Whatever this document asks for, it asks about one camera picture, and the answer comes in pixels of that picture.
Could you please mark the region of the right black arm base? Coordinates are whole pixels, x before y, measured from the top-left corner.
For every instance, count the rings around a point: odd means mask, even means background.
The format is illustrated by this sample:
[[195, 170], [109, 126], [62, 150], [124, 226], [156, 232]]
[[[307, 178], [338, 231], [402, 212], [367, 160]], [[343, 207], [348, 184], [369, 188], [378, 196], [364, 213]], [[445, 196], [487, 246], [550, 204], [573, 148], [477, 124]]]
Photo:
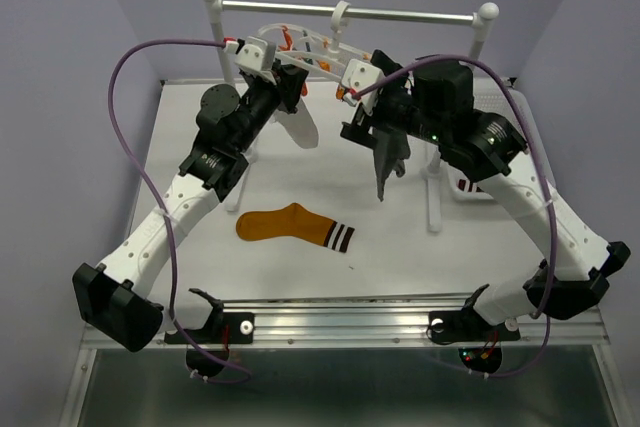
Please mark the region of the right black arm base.
[[476, 289], [459, 310], [431, 310], [429, 324], [426, 327], [427, 337], [438, 345], [450, 345], [461, 342], [518, 341], [520, 330], [510, 330], [506, 323], [491, 325], [475, 310], [475, 304], [488, 284]]

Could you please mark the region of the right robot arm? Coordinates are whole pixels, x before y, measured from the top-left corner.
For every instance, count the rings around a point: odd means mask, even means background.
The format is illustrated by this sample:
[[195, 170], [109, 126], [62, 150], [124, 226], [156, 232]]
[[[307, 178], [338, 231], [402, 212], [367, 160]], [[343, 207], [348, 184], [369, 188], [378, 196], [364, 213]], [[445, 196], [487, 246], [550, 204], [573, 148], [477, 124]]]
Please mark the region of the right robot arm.
[[402, 66], [381, 51], [351, 59], [342, 98], [356, 109], [342, 136], [371, 148], [385, 180], [408, 156], [409, 138], [491, 196], [542, 254], [539, 266], [476, 289], [457, 311], [432, 313], [430, 335], [444, 342], [482, 339], [521, 317], [568, 320], [597, 306], [629, 247], [590, 229], [546, 179], [540, 150], [520, 114], [506, 118], [474, 105], [477, 60], [430, 55]]

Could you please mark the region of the white clip hanger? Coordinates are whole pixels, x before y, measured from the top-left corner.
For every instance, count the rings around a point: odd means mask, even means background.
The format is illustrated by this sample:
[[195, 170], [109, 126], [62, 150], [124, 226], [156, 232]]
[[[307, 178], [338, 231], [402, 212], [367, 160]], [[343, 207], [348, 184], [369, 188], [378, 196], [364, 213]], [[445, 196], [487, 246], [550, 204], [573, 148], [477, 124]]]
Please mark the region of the white clip hanger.
[[279, 31], [284, 44], [276, 45], [279, 52], [299, 62], [310, 66], [310, 73], [326, 74], [327, 79], [334, 80], [336, 98], [342, 100], [347, 89], [340, 84], [348, 63], [352, 59], [369, 63], [372, 54], [342, 42], [342, 34], [348, 26], [346, 13], [351, 4], [339, 1], [331, 15], [331, 35], [325, 36], [319, 32], [309, 30], [303, 26], [290, 23], [273, 23], [262, 26], [257, 34], [266, 38], [272, 31]]

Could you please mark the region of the mustard yellow sock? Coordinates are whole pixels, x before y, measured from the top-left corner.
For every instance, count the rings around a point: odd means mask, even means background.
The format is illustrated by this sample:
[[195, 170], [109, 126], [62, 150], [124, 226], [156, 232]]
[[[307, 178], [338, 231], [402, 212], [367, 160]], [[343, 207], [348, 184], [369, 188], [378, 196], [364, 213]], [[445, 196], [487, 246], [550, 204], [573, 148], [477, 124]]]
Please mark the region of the mustard yellow sock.
[[355, 228], [292, 203], [270, 211], [250, 211], [236, 222], [236, 234], [244, 241], [262, 241], [278, 237], [293, 237], [346, 253]]

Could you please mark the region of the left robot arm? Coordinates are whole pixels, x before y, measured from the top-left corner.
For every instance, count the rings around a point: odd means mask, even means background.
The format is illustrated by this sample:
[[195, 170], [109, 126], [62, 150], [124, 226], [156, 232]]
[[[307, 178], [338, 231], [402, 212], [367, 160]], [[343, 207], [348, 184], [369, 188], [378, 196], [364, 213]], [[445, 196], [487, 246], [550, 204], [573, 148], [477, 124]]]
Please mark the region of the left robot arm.
[[277, 65], [272, 81], [247, 75], [244, 93], [228, 84], [203, 93], [191, 150], [158, 205], [97, 266], [82, 264], [73, 274], [85, 322], [130, 352], [151, 342], [165, 315], [148, 295], [171, 250], [236, 187], [249, 165], [245, 153], [272, 115], [299, 111], [307, 76]]

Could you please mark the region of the grey sock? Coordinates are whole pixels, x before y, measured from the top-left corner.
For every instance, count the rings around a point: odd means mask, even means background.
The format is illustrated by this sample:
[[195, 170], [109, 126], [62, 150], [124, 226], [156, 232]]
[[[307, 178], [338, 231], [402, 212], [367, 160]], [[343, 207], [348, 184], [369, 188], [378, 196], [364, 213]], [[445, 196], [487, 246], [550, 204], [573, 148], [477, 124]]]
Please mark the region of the grey sock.
[[407, 135], [404, 133], [378, 128], [374, 128], [372, 133], [376, 141], [373, 149], [376, 192], [378, 200], [382, 202], [389, 176], [392, 173], [398, 178], [405, 175], [405, 161], [410, 158], [411, 150]]

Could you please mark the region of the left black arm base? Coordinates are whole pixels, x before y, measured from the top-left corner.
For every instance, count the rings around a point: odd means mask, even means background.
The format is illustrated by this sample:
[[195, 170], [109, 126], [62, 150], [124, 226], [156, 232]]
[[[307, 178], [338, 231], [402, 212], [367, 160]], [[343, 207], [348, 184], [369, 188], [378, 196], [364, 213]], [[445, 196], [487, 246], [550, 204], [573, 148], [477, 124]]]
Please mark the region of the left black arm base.
[[204, 300], [209, 307], [206, 319], [194, 328], [182, 324], [190, 338], [198, 344], [249, 345], [253, 343], [255, 314], [248, 311], [232, 311], [224, 302], [199, 288], [189, 292]]

